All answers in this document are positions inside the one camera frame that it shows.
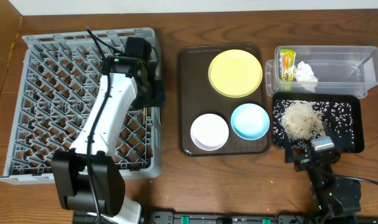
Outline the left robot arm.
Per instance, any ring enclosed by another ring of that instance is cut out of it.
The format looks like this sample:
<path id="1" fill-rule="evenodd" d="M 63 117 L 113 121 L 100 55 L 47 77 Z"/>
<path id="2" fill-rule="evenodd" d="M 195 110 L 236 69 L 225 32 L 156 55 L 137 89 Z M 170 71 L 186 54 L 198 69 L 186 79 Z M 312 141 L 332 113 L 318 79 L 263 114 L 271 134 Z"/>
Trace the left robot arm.
<path id="1" fill-rule="evenodd" d="M 124 51 L 103 56 L 98 95 L 87 121 L 68 151 L 56 151 L 51 167 L 60 205 L 85 212 L 95 223 L 143 223 L 141 205 L 125 194 L 114 160 L 116 142 L 130 108 L 161 107 L 164 87 L 157 77 L 156 48 L 128 37 Z"/>

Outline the light blue bowl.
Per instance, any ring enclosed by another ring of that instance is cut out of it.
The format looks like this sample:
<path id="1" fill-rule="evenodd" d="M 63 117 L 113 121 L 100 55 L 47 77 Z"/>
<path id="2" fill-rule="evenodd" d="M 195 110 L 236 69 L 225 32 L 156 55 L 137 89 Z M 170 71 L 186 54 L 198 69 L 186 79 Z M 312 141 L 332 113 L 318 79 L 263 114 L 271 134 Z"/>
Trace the light blue bowl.
<path id="1" fill-rule="evenodd" d="M 257 140 L 269 131 L 270 118 L 260 105 L 246 103 L 234 109 L 230 124 L 234 133 L 244 140 Z"/>

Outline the white tissue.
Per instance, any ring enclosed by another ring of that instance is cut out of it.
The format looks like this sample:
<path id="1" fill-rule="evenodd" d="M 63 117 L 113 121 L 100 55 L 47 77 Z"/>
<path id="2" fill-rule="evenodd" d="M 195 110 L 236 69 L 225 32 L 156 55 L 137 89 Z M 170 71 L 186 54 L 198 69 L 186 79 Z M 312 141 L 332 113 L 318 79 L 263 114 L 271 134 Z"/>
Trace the white tissue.
<path id="1" fill-rule="evenodd" d="M 304 63 L 304 61 L 300 62 L 295 70 L 294 78 L 305 90 L 312 93 L 315 92 L 318 79 L 314 75 L 314 72 L 309 64 Z"/>

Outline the yellow round plate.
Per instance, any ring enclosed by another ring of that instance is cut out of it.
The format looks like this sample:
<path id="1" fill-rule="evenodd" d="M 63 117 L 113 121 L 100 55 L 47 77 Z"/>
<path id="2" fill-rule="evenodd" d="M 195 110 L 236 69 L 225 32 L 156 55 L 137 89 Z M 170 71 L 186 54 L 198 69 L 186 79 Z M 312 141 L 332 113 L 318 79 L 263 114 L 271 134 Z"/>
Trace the yellow round plate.
<path id="1" fill-rule="evenodd" d="M 251 53 L 232 49 L 215 56 L 208 68 L 213 89 L 229 98 L 252 94 L 262 82 L 262 66 Z"/>

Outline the rice food waste pile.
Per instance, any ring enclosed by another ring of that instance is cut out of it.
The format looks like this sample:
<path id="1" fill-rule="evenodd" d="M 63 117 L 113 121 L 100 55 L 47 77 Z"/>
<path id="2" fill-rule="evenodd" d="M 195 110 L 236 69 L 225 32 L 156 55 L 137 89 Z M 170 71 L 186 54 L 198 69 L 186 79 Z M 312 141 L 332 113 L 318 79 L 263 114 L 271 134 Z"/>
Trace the rice food waste pile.
<path id="1" fill-rule="evenodd" d="M 290 140 L 312 140 L 325 137 L 321 113 L 313 106 L 312 102 L 296 100 L 285 108 L 281 125 Z"/>

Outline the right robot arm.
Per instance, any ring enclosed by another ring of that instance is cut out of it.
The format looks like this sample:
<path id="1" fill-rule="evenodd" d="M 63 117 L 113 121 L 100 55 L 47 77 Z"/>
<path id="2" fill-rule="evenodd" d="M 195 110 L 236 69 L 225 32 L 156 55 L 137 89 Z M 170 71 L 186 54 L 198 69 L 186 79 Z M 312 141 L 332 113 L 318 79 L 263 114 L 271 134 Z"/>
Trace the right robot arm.
<path id="1" fill-rule="evenodd" d="M 338 177 L 332 164 L 341 158 L 342 147 L 331 137 L 315 139 L 311 147 L 296 155 L 289 140 L 285 141 L 285 163 L 295 171 L 305 171 L 311 182 L 313 200 L 319 208 L 319 223 L 335 217 L 351 216 L 361 210 L 361 185 L 358 181 Z"/>

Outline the yellow green snack wrapper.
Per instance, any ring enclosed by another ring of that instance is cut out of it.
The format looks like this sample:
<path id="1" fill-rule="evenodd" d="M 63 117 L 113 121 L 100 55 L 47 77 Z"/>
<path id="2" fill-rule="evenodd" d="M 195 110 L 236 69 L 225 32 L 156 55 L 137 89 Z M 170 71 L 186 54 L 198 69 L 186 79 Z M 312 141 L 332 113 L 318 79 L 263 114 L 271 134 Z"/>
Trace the yellow green snack wrapper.
<path id="1" fill-rule="evenodd" d="M 292 82 L 295 74 L 296 51 L 292 49 L 280 49 L 281 80 Z"/>

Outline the wooden chopstick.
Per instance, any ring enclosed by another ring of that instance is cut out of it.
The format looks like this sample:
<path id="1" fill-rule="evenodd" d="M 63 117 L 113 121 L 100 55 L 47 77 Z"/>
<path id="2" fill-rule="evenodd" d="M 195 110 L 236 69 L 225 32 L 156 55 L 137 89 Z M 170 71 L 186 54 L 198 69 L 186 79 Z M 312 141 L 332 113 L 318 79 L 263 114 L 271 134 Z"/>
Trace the wooden chopstick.
<path id="1" fill-rule="evenodd" d="M 146 108 L 143 108 L 143 124 L 146 125 Z"/>

